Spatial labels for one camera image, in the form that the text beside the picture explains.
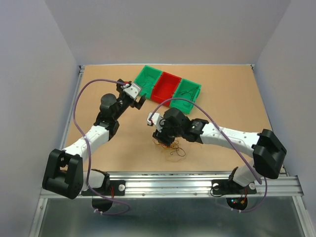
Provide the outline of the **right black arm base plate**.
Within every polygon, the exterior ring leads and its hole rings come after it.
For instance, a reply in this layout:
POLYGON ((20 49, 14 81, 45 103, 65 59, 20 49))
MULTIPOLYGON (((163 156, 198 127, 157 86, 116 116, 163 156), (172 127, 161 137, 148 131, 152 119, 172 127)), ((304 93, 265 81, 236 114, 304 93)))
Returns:
POLYGON ((256 188, 251 189, 248 185, 243 187, 228 179, 212 180, 210 193, 214 196, 224 195, 241 195, 241 194, 256 194, 256 188))

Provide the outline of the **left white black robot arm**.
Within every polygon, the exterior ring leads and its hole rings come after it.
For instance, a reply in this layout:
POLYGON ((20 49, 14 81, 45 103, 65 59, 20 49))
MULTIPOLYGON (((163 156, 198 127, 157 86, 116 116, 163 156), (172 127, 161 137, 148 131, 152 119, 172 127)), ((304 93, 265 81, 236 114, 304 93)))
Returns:
POLYGON ((119 117, 128 107, 141 109, 146 97, 140 96, 142 88, 132 82, 119 79, 118 96, 107 93, 101 97, 100 112, 88 132, 72 145, 59 150, 54 149, 48 161, 42 181, 42 188, 67 197, 76 198, 82 191, 96 191, 103 195, 109 191, 110 179, 106 172, 83 170, 83 163, 91 161, 91 155, 103 144, 110 141, 119 128, 119 117))

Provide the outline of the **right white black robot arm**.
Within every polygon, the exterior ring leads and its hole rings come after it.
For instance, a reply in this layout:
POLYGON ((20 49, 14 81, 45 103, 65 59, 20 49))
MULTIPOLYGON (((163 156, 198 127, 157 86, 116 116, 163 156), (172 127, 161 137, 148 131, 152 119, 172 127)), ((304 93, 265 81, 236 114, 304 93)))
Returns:
POLYGON ((234 168, 227 180, 218 182, 216 195, 238 193, 257 179, 277 179, 287 153, 271 130, 256 133, 228 129, 204 119, 189 119, 176 108, 163 115, 149 113, 147 124, 155 126, 153 137, 166 146, 181 137, 192 143, 229 148, 252 158, 244 166, 234 168))

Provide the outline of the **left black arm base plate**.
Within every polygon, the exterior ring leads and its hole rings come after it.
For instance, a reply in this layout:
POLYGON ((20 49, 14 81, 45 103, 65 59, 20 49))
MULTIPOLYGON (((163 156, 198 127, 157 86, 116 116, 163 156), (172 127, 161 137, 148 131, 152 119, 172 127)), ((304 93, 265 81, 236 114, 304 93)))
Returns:
POLYGON ((97 188, 96 192, 108 196, 108 197, 122 197, 125 196, 125 188, 126 188, 125 180, 111 180, 108 187, 106 188, 97 188))

